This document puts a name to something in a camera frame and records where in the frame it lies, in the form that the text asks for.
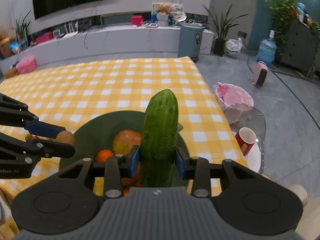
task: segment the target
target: gray cabinet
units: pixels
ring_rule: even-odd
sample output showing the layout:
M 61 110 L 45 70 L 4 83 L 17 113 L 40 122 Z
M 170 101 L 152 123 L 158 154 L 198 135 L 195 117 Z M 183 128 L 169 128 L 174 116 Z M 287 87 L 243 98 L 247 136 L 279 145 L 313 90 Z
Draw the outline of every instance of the gray cabinet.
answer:
M 302 22 L 292 18 L 287 45 L 280 62 L 308 71 L 315 59 L 319 38 Z

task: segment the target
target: black plant pot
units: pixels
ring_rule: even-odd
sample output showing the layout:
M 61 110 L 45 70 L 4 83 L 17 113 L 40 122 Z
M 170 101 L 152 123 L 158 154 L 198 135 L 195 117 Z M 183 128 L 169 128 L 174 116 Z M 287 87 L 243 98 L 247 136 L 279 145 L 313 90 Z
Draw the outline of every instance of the black plant pot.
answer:
M 226 40 L 217 38 L 213 53 L 219 56 L 223 56 L 225 44 L 226 44 Z

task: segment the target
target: cucumber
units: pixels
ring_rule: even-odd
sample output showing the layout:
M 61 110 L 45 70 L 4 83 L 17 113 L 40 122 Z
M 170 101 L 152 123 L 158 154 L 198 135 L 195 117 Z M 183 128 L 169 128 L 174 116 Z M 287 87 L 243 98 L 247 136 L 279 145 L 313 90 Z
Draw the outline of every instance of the cucumber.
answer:
M 162 90 L 150 99 L 140 144 L 142 187 L 171 186 L 178 114 L 178 101 L 170 89 Z

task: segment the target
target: white wall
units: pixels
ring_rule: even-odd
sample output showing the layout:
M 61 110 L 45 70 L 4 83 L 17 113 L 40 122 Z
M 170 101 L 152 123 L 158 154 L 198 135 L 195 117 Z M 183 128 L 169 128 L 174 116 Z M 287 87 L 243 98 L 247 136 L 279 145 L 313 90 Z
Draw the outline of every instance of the white wall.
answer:
M 27 18 L 31 21 L 28 33 L 34 33 L 84 17 L 114 12 L 151 11 L 152 2 L 182 2 L 186 12 L 207 15 L 202 4 L 209 5 L 210 0 L 103 0 L 67 8 L 37 20 L 34 18 L 32 0 L 0 0 L 0 26 L 2 26 L 3 32 L 13 35 L 15 20 L 19 19 L 21 13 L 24 16 L 32 10 Z
M 221 12 L 225 15 L 229 6 L 232 4 L 232 9 L 229 16 L 240 16 L 249 13 L 248 16 L 242 17 L 234 21 L 240 25 L 231 28 L 227 35 L 228 39 L 236 39 L 238 31 L 243 31 L 250 37 L 252 23 L 256 12 L 257 0 L 211 0 L 210 4 L 216 9 L 218 19 L 220 20 Z

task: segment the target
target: yellow checkered tablecloth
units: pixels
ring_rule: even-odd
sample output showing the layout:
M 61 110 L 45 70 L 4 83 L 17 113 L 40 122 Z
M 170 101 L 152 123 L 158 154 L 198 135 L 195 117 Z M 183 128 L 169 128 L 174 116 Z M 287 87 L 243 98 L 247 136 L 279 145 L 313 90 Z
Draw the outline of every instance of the yellow checkered tablecloth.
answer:
M 179 104 L 180 132 L 191 156 L 211 163 L 225 158 L 247 166 L 214 95 L 190 58 L 132 58 L 67 65 L 19 75 L 0 84 L 0 92 L 29 105 L 40 121 L 75 132 L 83 124 L 118 110 L 145 111 L 152 95 L 169 88 Z M 24 140 L 23 128 L 0 132 Z M 58 158 L 43 158 L 30 179 L 0 180 L 10 197 L 57 172 Z M 211 180 L 212 194 L 221 192 Z

